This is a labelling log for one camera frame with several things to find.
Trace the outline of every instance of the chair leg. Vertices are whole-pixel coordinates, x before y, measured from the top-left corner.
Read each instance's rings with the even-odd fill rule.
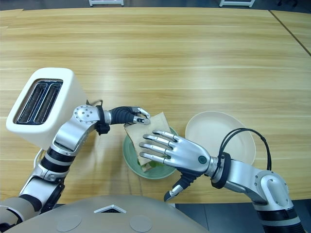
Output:
[[[252,7],[253,4],[254,4],[255,0],[251,0],[250,4],[249,4],[249,7]]]
[[[225,0],[221,0],[221,1],[220,1],[219,7],[222,7],[222,6],[224,5],[224,1],[225,1]]]

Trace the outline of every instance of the gray floor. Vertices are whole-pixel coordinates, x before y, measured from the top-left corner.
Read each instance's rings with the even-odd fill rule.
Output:
[[[220,0],[124,0],[124,7],[219,7]],[[277,6],[278,0],[256,0],[252,9],[280,10],[311,13],[311,0],[298,0],[293,7],[293,0],[283,0]],[[0,10],[12,9],[52,9],[90,7],[88,0],[0,0]],[[119,5],[94,5],[93,7],[120,7]],[[224,8],[247,8],[224,6]]]
[[[294,200],[293,203],[304,229],[311,232],[311,199]],[[264,232],[251,203],[176,204],[176,208],[211,233]]]

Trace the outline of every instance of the green button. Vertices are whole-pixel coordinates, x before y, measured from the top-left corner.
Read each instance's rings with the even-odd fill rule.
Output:
[[[205,164],[207,162],[207,159],[204,156],[201,155],[201,156],[199,156],[199,162],[201,164]]]

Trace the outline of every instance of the black cable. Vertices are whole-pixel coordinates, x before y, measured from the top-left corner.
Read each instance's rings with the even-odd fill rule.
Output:
[[[256,130],[253,129],[248,129],[248,128],[238,128],[235,130],[230,131],[223,139],[220,148],[219,148],[219,153],[218,153],[218,162],[217,162],[217,167],[213,173],[213,175],[211,176],[211,179],[214,178],[214,176],[216,175],[218,169],[221,166],[221,158],[222,158],[222,154],[225,150],[226,145],[228,144],[228,142],[238,133],[244,132],[244,131],[251,131],[255,134],[257,134],[261,140],[264,142],[265,146],[266,146],[266,150],[267,150],[267,170],[271,170],[272,169],[272,161],[271,161],[271,154],[270,154],[270,150],[269,150],[269,145],[266,141],[266,139],[264,138],[264,136],[262,136],[260,133],[258,133]]]

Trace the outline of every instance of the robotic hand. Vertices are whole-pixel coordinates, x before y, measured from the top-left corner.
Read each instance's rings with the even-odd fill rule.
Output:
[[[252,200],[265,232],[304,233],[287,184],[278,174],[233,160],[225,152],[218,158],[212,157],[200,145],[169,132],[154,130],[153,133],[143,138],[162,146],[140,143],[141,147],[151,150],[150,154],[141,152],[140,156],[175,167],[181,172],[179,181],[165,194],[165,201],[177,196],[204,174],[211,177],[211,184],[216,188],[225,187],[245,193]],[[152,155],[152,151],[164,157]]]
[[[0,232],[51,210],[65,188],[64,180],[89,133],[108,133],[113,124],[150,124],[150,114],[140,107],[104,110],[102,105],[77,106],[58,130],[42,160],[36,165],[19,197],[0,203]]]

